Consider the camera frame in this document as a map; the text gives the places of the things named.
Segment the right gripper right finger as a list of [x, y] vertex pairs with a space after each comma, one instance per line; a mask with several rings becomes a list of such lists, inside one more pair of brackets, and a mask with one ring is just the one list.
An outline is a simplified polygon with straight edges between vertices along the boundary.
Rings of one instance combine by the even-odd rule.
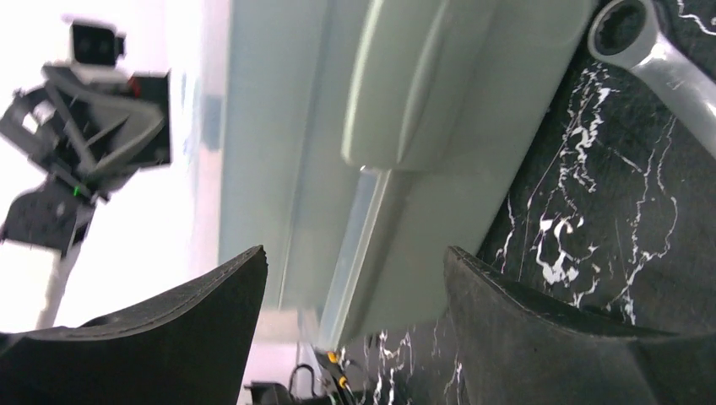
[[715, 336], [579, 310], [446, 249], [448, 314], [473, 404], [712, 404]]

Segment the green plastic tool box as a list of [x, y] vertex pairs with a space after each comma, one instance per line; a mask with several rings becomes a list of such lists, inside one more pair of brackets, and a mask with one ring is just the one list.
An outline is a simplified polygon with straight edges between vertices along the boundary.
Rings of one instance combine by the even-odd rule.
[[259, 341], [440, 316], [594, 1], [233, 1], [218, 256], [261, 244]]

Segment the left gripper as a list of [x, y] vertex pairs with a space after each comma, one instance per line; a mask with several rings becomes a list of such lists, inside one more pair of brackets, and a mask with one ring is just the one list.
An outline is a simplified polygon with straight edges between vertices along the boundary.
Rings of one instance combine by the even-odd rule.
[[44, 84], [15, 91], [1, 118], [2, 136], [46, 172], [10, 205], [3, 241], [70, 251], [84, 242], [98, 202], [139, 170], [171, 162], [168, 74], [77, 71], [47, 63]]

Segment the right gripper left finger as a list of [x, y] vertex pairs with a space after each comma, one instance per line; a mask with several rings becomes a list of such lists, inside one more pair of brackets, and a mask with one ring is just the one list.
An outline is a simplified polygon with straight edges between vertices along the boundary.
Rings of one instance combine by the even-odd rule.
[[254, 246], [80, 327], [1, 336], [4, 404], [235, 404], [268, 264]]

